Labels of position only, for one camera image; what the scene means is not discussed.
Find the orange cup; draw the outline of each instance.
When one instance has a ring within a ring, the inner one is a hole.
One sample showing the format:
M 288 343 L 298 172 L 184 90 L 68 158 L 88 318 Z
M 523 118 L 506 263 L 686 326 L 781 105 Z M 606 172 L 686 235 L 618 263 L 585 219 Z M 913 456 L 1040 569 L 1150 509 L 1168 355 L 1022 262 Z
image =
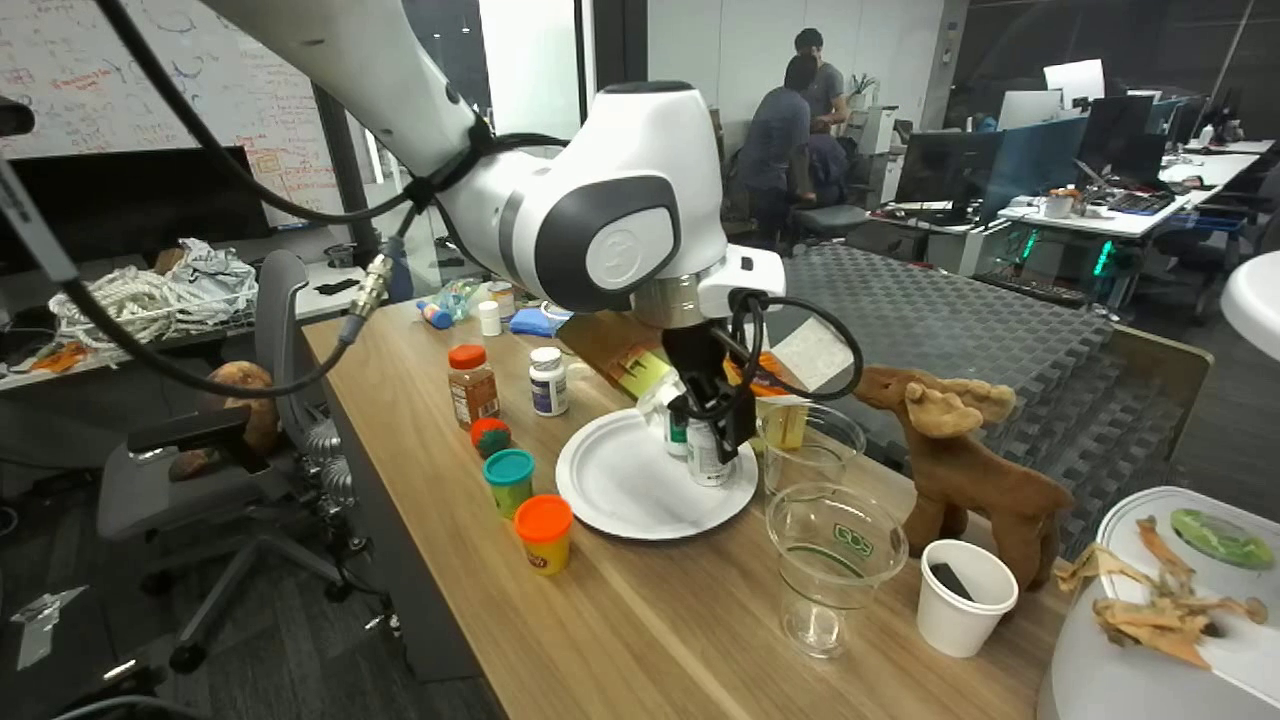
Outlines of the orange cup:
M 514 529 L 537 574 L 556 575 L 569 563 L 574 509 L 560 497 L 530 497 Z

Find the office chair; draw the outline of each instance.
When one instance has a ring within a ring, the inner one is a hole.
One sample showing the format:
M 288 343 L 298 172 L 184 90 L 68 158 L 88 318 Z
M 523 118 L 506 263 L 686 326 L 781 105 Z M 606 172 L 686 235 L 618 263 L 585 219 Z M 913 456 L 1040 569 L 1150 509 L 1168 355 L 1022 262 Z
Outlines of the office chair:
M 1192 283 L 1192 322 L 1206 326 L 1218 314 L 1218 298 L 1230 283 L 1234 268 L 1261 252 L 1261 241 L 1277 226 L 1277 208 L 1280 166 L 1266 172 L 1261 189 L 1222 193 L 1210 205 L 1202 205 L 1198 226 L 1154 235 L 1142 283 L 1150 293 L 1154 283 Z
M 735 189 L 735 197 L 743 200 L 743 214 L 757 219 L 757 241 L 794 257 L 805 243 L 839 241 L 869 219 L 869 214 L 853 205 L 853 197 L 866 193 L 866 181 L 857 172 L 857 144 L 843 135 L 822 135 L 808 139 L 808 176 L 822 197 L 818 205 L 799 205 L 788 193 Z
M 271 252 L 259 268 L 252 341 L 258 364 L 269 370 L 277 383 L 292 383 L 307 370 L 292 309 L 292 298 L 303 283 L 307 274 L 288 252 Z M 327 599 L 349 595 L 338 548 L 327 548 L 332 557 L 321 557 L 298 546 L 292 531 L 280 531 L 288 529 L 284 522 L 298 522 L 298 511 L 321 509 L 317 490 L 301 483 L 301 460 L 314 467 L 317 460 L 344 466 L 338 451 L 338 432 L 326 419 L 317 393 L 277 396 L 277 413 L 288 450 L 277 450 L 269 460 L 245 451 L 242 444 L 248 407 L 220 407 L 130 432 L 130 441 L 104 466 L 98 531 L 104 542 L 145 542 L 160 557 L 180 548 L 149 575 L 154 593 L 160 593 L 176 569 L 231 557 L 176 637 L 167 658 L 176 673 L 203 666 L 203 647 L 220 618 L 236 603 L 252 563 L 263 557 L 292 561 L 298 569 L 321 575 L 327 584 Z M 224 466 L 195 481 L 171 481 L 167 472 L 180 450 L 215 450 Z

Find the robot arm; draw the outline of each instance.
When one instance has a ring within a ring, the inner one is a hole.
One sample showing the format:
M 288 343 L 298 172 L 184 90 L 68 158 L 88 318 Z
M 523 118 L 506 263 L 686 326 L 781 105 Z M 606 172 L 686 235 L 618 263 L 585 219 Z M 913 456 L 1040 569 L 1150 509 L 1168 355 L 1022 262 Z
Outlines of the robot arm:
M 415 176 L 453 176 L 440 208 L 474 262 L 560 309 L 629 309 L 663 329 L 720 460 L 754 436 L 754 401 L 723 383 L 716 335 L 741 293 L 784 293 L 784 263 L 723 241 L 716 135 L 697 90 L 606 90 L 569 149 L 492 149 L 402 0 L 208 7 L 354 110 Z

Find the wooden animal figure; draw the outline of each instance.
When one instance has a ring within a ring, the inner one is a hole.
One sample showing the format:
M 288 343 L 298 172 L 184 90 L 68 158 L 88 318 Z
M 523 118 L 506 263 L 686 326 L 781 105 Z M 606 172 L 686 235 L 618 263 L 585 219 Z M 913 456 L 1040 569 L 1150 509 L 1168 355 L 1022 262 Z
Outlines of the wooden animal figure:
M 891 413 L 910 436 L 915 509 L 910 546 L 962 536 L 969 511 L 994 522 L 997 557 L 1022 589 L 1040 589 L 1055 561 L 1055 522 L 1072 491 L 988 451 L 976 432 L 1016 407 L 1008 383 L 935 380 L 903 370 L 866 370 L 857 401 Z
M 229 362 L 215 372 L 208 372 L 215 383 L 231 390 L 271 390 L 271 372 L 248 362 Z M 280 418 L 271 396 L 211 396 L 215 407 L 245 407 L 248 405 L 248 425 L 245 425 L 245 450 L 258 456 L 271 456 L 277 436 L 280 436 Z M 167 478 L 171 481 L 191 481 L 208 467 L 215 467 L 220 456 L 211 450 L 190 450 L 171 460 Z

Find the green cup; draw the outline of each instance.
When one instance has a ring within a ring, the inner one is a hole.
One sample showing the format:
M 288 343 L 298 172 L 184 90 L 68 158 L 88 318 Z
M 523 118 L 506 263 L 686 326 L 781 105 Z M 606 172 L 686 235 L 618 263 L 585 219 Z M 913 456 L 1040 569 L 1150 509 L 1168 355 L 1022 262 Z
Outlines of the green cup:
M 484 483 L 492 490 L 492 503 L 501 517 L 516 517 L 516 509 L 534 497 L 537 460 L 523 450 L 506 450 L 484 460 Z

